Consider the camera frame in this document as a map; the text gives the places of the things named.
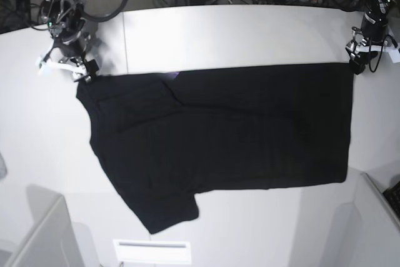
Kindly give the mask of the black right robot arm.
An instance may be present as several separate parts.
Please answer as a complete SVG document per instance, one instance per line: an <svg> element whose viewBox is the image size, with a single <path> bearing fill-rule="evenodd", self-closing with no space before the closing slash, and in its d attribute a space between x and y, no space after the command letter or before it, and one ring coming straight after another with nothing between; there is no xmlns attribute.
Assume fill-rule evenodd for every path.
<svg viewBox="0 0 400 267"><path fill-rule="evenodd" d="M75 82L91 82L99 71L87 53L93 45L97 26L83 16L84 0L43 0L38 20L47 27L52 44L36 60L41 74L59 69L68 71Z"/></svg>

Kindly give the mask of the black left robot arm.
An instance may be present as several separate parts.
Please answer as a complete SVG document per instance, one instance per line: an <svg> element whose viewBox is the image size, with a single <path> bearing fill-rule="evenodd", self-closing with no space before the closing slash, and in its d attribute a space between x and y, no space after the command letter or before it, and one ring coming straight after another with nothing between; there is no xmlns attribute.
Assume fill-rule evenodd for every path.
<svg viewBox="0 0 400 267"><path fill-rule="evenodd" d="M389 29L389 13L399 0L361 0L363 17L360 27L352 27L346 44L349 65L355 75L369 69L375 73L383 53L399 50L399 38Z"/></svg>

